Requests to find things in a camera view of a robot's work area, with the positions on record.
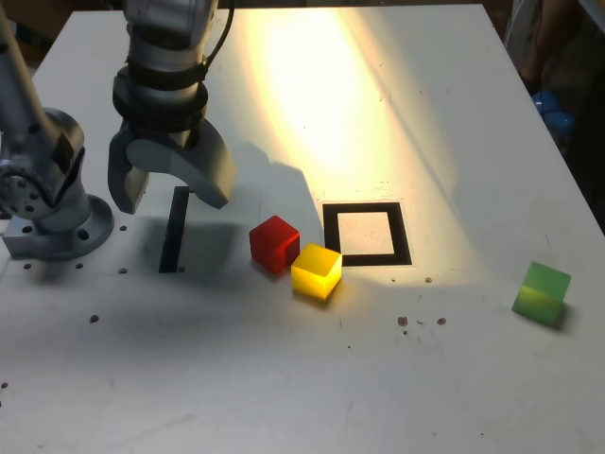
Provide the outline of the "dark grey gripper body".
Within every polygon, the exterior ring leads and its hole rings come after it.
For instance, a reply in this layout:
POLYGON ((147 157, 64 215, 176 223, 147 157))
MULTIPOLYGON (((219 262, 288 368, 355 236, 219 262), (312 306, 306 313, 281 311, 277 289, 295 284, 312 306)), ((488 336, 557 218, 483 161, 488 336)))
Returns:
POLYGON ((180 123, 126 123, 125 130, 132 136, 127 148, 186 149, 193 147, 198 140, 196 128, 187 129, 180 123))

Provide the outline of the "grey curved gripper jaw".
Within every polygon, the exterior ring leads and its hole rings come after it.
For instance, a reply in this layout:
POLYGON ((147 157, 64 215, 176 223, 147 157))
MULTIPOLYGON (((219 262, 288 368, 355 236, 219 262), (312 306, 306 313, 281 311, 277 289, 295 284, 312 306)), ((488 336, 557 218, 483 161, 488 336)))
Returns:
POLYGON ((193 147, 127 148, 127 156, 134 166, 144 171, 178 178, 201 201, 220 209, 233 193, 236 173, 233 156, 208 120, 201 120, 196 129, 198 140, 193 147))
POLYGON ((130 215, 136 212, 149 179, 148 172, 134 166, 127 156, 127 148, 135 140, 130 125, 123 121, 109 147, 108 187, 117 208, 130 215))

